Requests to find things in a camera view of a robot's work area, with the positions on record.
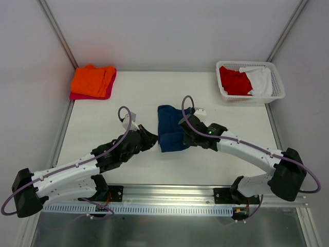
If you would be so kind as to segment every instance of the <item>white cloth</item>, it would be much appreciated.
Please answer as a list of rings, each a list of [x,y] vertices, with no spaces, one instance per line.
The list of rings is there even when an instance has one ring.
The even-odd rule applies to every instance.
[[[254,96],[271,96],[272,78],[269,68],[261,67],[241,67],[239,72],[245,72],[252,86],[251,94]]]

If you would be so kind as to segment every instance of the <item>stack of folded towels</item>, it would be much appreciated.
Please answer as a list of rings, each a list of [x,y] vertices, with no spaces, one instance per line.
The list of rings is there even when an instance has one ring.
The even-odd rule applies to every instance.
[[[71,83],[71,100],[109,99],[117,70],[112,66],[96,68],[92,64],[77,68]]]

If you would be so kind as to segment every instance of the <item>gray floor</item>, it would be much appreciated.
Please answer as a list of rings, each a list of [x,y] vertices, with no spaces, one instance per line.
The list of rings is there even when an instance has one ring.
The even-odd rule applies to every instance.
[[[42,246],[306,246],[296,210],[261,208],[246,224],[229,227],[230,218],[115,215],[107,220],[42,213],[33,244]],[[50,227],[62,227],[50,230]]]

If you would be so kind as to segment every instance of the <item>gray wall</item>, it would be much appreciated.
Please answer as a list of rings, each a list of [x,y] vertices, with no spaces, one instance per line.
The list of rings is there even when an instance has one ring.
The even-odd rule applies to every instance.
[[[329,1],[313,0],[274,60],[286,97],[272,104],[283,146],[297,149],[305,165],[322,182],[309,196],[312,214],[324,246],[329,228]],[[308,176],[305,189],[315,187]]]
[[[0,202],[20,169],[46,168],[68,105],[74,70],[37,1],[0,1]],[[10,203],[7,211],[13,211]],[[0,216],[0,245],[22,219]]]
[[[265,61],[299,0],[48,0],[80,66],[213,71]]]

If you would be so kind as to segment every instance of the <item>pink towel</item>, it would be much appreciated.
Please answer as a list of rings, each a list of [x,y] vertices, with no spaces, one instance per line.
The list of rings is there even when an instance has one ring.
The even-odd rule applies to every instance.
[[[89,96],[89,95],[83,95],[83,94],[75,94],[75,93],[71,93],[70,94],[70,100],[77,100],[77,99],[101,99],[101,100],[104,100],[104,99],[109,99],[110,96],[111,96],[111,92],[112,92],[112,87],[113,87],[113,83],[114,83],[114,80],[117,76],[117,70],[115,70],[115,73],[114,75],[112,76],[111,78],[111,81],[106,89],[106,95],[105,97],[93,97],[93,96]]]

